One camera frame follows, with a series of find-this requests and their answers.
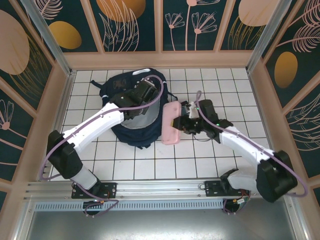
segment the dark teal wallpaper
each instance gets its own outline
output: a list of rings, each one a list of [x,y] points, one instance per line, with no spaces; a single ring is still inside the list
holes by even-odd
[[[320,8],[306,0],[266,63],[284,107],[320,70]]]
[[[155,51],[154,0],[90,0],[106,52]]]
[[[314,188],[313,193],[320,207],[320,187]]]
[[[0,89],[0,179],[12,180],[33,120]]]
[[[308,177],[320,175],[320,85],[286,119]]]
[[[80,0],[35,3],[64,53],[98,51]]]
[[[0,191],[0,213],[1,213],[2,206],[5,203],[6,196],[7,196],[6,192]]]
[[[284,17],[282,18],[282,20],[281,20],[281,22],[280,22],[277,30],[276,30],[275,33],[273,34],[273,36],[272,36],[269,44],[266,46],[264,52],[262,53],[262,58],[264,58],[265,55],[267,54],[267,52],[269,51],[272,43],[274,42],[274,39],[276,38],[276,36],[278,35],[279,31],[280,31],[281,28],[283,27],[283,25],[284,25],[285,21],[287,20],[290,12],[292,11],[292,8],[295,6],[296,3],[297,3],[297,0],[292,0],[289,9],[286,11],[286,13],[285,13]]]
[[[52,65],[8,0],[0,1],[0,77],[34,109]]]
[[[225,6],[225,0],[163,0],[163,51],[213,50]]]
[[[276,0],[236,0],[220,50],[253,50]]]

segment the navy backpack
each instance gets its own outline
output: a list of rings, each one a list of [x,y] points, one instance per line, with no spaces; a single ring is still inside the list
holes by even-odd
[[[140,149],[150,147],[151,143],[161,136],[163,107],[169,102],[168,95],[173,96],[168,91],[164,75],[153,68],[145,68],[113,76],[103,85],[94,80],[91,81],[94,86],[100,88],[99,95],[102,97],[102,106],[104,106],[114,95],[137,87],[137,84],[149,75],[157,75],[162,79],[164,88],[161,98],[148,108],[145,115],[136,116],[111,128],[120,142]],[[149,81],[160,89],[158,79],[151,78]]]

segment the gold circle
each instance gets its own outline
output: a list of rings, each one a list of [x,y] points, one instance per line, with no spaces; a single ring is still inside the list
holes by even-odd
[[[282,89],[287,88],[295,79],[297,70],[298,60],[296,56],[289,51],[283,52],[275,63],[275,83]]]
[[[240,21],[251,27],[264,26],[269,22],[279,0],[241,0]]]
[[[20,23],[0,10],[0,69],[11,75],[21,74],[30,56],[28,36]]]
[[[81,36],[77,29],[65,21],[55,21],[49,25],[52,35],[60,47],[76,49],[81,45]]]
[[[116,22],[129,22],[130,18],[125,17],[128,13],[126,13],[122,2],[128,11],[129,9],[132,10],[136,19],[139,18],[146,9],[146,0],[96,0],[100,10],[109,19]]]

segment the black mounting bracket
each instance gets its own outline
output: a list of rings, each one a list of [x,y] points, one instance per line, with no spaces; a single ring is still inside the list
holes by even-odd
[[[102,182],[99,191],[94,195],[102,199],[114,199],[117,193],[117,183],[116,182]],[[84,193],[77,184],[72,185],[72,199],[92,199],[91,196]]]
[[[220,180],[204,182],[205,195],[207,197],[241,197],[242,192],[239,189],[228,189],[227,191],[221,186]]]

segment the flower illustration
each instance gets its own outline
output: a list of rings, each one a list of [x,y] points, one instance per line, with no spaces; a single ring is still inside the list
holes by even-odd
[[[194,7],[196,5],[210,5],[210,4],[217,4],[220,0],[186,0],[186,3],[190,7]]]
[[[186,0],[188,4],[188,12],[186,14],[186,27],[185,27],[185,50],[188,51],[188,26],[189,26],[189,15],[190,15],[190,8],[197,6],[197,5],[210,5],[210,4],[217,4],[220,0]]]
[[[172,47],[173,47],[173,51],[175,51],[176,49],[174,44],[174,38],[172,35],[172,29],[183,27],[185,25],[185,22],[183,21],[183,17],[181,16],[181,13],[179,14],[174,13],[172,14],[172,16],[170,13],[167,13],[165,15],[165,20],[170,28]]]
[[[9,131],[13,132],[14,134],[26,139],[27,138],[26,136],[23,136],[22,134],[14,131],[14,130],[12,130],[10,128],[10,122],[11,122],[12,116],[14,114],[14,108],[15,108],[15,105],[12,102],[8,101],[7,105],[6,105],[5,101],[3,99],[0,100],[0,130],[5,130],[5,131],[9,130]],[[4,143],[6,145],[9,145],[9,146],[11,146],[13,148],[16,148],[16,149],[19,149],[19,150],[23,150],[22,147],[17,146],[15,144],[11,143],[11,142],[8,142],[8,141],[6,141],[4,139],[0,138],[0,142]],[[3,162],[0,162],[0,164],[11,165],[9,163],[3,163]]]
[[[194,50],[197,50],[197,37],[198,34],[205,34],[214,32],[217,30],[217,25],[214,25],[216,19],[214,17],[215,13],[209,14],[204,13],[199,18],[199,13],[192,14],[192,25],[195,33]]]
[[[8,130],[10,128],[10,121],[14,113],[15,105],[8,101],[7,107],[5,101],[0,100],[0,129]]]

